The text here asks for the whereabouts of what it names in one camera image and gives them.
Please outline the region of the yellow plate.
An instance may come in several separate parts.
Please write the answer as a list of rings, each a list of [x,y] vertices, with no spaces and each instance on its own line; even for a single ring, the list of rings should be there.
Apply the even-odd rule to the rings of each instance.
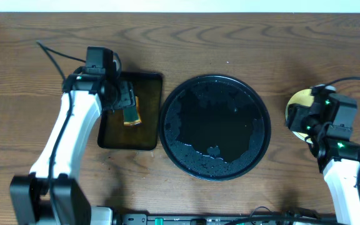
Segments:
[[[286,105],[286,111],[285,111],[285,117],[286,120],[289,116],[289,108],[292,104],[300,104],[303,106],[310,107],[312,103],[314,102],[314,97],[311,95],[311,89],[303,89],[295,93],[290,100],[288,101]],[[300,140],[305,141],[305,138],[308,136],[307,134],[303,134],[301,132],[295,132],[293,131],[293,134],[298,137]],[[312,141],[310,139],[307,139],[307,142],[309,144],[312,144]]]

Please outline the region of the orange green scrub sponge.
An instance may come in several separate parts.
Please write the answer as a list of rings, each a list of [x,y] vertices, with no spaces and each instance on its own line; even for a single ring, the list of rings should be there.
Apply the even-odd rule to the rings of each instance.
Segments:
[[[123,124],[125,126],[135,126],[141,124],[141,116],[139,112],[139,99],[136,96],[136,103],[134,106],[127,107],[123,110]]]

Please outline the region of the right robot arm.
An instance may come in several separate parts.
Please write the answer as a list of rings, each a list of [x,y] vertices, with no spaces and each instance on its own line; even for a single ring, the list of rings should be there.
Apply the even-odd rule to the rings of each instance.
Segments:
[[[348,159],[332,160],[324,168],[324,180],[331,192],[337,222],[360,224],[360,199],[356,185],[360,163]]]

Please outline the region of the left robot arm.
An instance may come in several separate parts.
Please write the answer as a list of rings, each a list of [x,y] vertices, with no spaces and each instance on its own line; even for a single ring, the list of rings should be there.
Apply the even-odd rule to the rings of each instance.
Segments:
[[[92,206],[78,183],[81,161],[104,110],[136,104],[133,84],[106,75],[71,74],[48,142],[27,176],[14,176],[9,192],[19,224],[116,224],[113,209]]]

